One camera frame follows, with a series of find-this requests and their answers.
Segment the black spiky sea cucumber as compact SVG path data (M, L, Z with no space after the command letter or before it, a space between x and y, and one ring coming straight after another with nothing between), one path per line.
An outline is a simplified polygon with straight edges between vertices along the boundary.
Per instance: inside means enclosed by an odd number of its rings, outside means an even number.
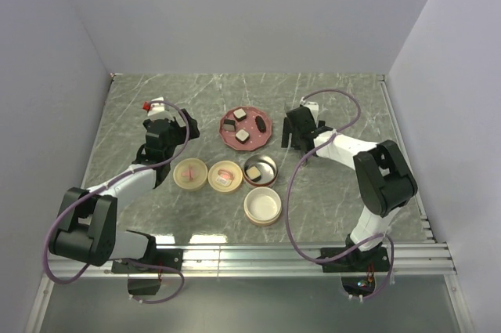
M260 133L266 132L267 126L266 126L264 118L261 115L257 115L255 117L255 124L256 124L256 128L258 129L258 131Z

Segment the cream lid with pink knob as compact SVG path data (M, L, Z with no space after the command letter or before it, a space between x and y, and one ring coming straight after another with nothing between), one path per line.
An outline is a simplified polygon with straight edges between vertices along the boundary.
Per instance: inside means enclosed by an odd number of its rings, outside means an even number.
M173 171L175 184L188 191L201 189L206 184L207 177L207 166L198 158L186 158L180 161Z

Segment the sushi piece front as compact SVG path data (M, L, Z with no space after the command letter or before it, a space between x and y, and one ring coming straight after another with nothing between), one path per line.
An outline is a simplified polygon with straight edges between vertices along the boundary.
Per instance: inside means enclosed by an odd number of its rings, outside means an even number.
M246 143L250 138L250 133L245 129L240 129L238 132L236 132L235 138L239 143Z

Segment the sushi piece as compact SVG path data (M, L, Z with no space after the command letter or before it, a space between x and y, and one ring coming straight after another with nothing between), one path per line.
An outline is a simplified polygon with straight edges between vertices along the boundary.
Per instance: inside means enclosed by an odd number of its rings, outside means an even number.
M245 129L240 129L238 132L236 132L235 138L239 143L246 143L250 138L250 133Z
M243 121L247 118L247 112L243 108L234 110L232 114L236 121Z
M222 124L222 129L227 132L235 132L236 122L231 119L225 119Z
M261 171L254 165L246 170L246 175L250 181L257 182L261 178Z

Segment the sushi piece back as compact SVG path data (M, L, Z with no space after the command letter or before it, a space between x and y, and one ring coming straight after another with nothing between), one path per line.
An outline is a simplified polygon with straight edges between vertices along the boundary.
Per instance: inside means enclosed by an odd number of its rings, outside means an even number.
M247 112L243 108L234 110L232 114L236 121L243 121L247 118Z

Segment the steel lunch box tier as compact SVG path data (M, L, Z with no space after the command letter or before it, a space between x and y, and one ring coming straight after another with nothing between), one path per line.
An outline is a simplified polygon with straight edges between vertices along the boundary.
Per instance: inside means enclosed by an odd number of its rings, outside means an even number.
M250 181L247 178L246 170L251 166L256 166L261 171L261 178L257 182ZM250 156L243 163L243 179L251 188L255 187L271 187L277 180L278 168L276 163L264 154L255 154Z

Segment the metal tongs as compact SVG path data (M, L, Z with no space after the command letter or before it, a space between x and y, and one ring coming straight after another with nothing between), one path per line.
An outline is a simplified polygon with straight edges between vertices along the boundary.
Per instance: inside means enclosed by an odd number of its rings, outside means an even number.
M311 112L307 107L297 107L286 112L283 119L281 147L299 150L304 156L309 152L308 134L311 131Z

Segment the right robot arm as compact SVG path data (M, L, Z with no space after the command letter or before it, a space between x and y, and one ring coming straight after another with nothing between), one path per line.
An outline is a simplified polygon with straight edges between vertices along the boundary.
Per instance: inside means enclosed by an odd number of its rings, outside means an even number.
M283 121L283 147L300 150L304 164L310 157L335 161L355 172L363 210L348 235L345 261L362 270L373 259L390 223L417 194L418 186L398 144L363 141L340 134L317 122L312 106L290 110Z

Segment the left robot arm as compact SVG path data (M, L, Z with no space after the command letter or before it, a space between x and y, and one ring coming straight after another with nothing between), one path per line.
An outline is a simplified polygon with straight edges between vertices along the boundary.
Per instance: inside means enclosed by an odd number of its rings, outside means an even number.
M191 139L200 136L197 121L185 109L176 118L147 118L145 143L122 173L88 189L71 188L63 196L58 218L45 241L46 254L101 266L116 257L118 212L156 189Z

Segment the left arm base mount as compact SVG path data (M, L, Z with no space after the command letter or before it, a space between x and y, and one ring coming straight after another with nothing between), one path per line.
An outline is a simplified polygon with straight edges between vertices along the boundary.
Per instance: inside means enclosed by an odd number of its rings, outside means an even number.
M164 268L180 270L182 268L183 250L180 248L155 249L152 255L136 259L138 265L128 260L113 261L111 272L117 274L164 273Z

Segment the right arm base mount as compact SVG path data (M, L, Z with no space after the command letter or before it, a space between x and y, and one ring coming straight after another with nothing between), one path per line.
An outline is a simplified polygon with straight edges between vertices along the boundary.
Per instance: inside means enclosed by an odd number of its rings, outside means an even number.
M324 273L366 273L387 272L390 269L387 249L381 245L361 252L355 249L341 259L322 264Z

